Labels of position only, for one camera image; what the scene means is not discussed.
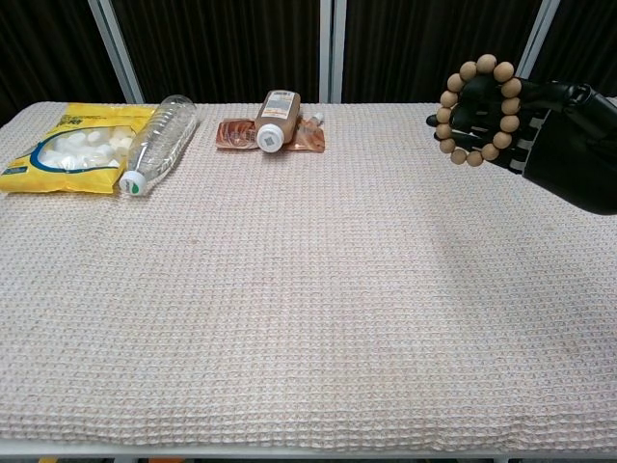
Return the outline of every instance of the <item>empty clear bottle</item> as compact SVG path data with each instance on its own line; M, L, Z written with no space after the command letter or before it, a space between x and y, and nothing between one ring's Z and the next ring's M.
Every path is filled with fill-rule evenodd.
M197 108L193 101L183 95L165 98L131 144L121 190L144 195L172 168L195 127Z

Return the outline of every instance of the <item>wooden bead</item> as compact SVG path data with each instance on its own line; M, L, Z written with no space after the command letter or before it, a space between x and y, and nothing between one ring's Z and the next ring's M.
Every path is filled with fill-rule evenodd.
M518 96L523 88L523 84L516 77L514 79L508 80L505 84L501 86L501 94L506 98L514 98Z
M493 137L493 145L495 148L499 148L500 150L505 150L512 143L512 135L509 133L498 132Z
M482 159L482 154L480 154L480 151L472 151L467 155L467 163L471 167L478 167L482 164L482 161L484 161L484 159Z
M447 89L454 93L459 93L463 90L465 86L465 81L461 78L461 74L458 72L456 74L452 74L447 79Z
M454 92L446 90L445 92L442 93L442 97L440 98L440 103L442 104L444 108L451 108L452 106L456 104L458 100L459 100L458 95L456 95Z
M514 132L517 128L519 128L519 118L516 116L504 116L501 118L501 122L499 122L499 127L504 132Z
M520 98L508 98L504 99L501 103L501 112L506 116L512 116L517 114L521 109L521 99Z
M447 123L440 123L435 129L435 133L442 140L452 136L452 128Z
M514 66L507 61L499 63L496 68L493 69L493 76L497 82L507 82L514 77Z
M456 144L451 138L446 138L445 140L440 141L440 150L446 154L450 154L455 148Z
M475 77L476 73L477 67L475 65L475 62L473 61L467 61L466 63L463 63L463 65L461 66L461 70L459 71L459 75L466 82L469 82L473 77Z
M437 122L438 123L449 123L451 113L452 113L452 110L449 108L438 109L437 110Z
M481 74L488 74L493 72L497 64L497 58L493 55L482 55L478 58L478 72Z
M467 153L465 152L465 150L461 150L460 148L457 148L452 152L452 154L450 154L450 161L452 161L457 166L464 164L466 160Z
M487 161L494 161L498 156L499 150L492 143L488 143L482 148L482 157Z

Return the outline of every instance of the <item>white cap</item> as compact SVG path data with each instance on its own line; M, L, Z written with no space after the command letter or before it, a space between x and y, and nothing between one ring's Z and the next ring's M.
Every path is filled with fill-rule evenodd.
M257 131L257 145L266 152L277 152L282 147L284 134L278 125L267 123Z
M120 179L120 190L133 196L146 193L146 178L137 171L126 171Z

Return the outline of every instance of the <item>sauce bottle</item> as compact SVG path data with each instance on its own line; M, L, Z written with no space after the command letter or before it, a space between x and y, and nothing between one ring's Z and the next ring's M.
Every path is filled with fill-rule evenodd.
M255 119L258 146L266 152L277 152L289 143L299 112L300 95L287 90L269 92Z

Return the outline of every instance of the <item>yellow snack bag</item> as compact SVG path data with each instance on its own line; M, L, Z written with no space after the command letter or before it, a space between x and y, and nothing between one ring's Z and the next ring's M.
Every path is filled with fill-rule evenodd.
M0 175L0 191L110 194L153 107L70 103L58 125Z

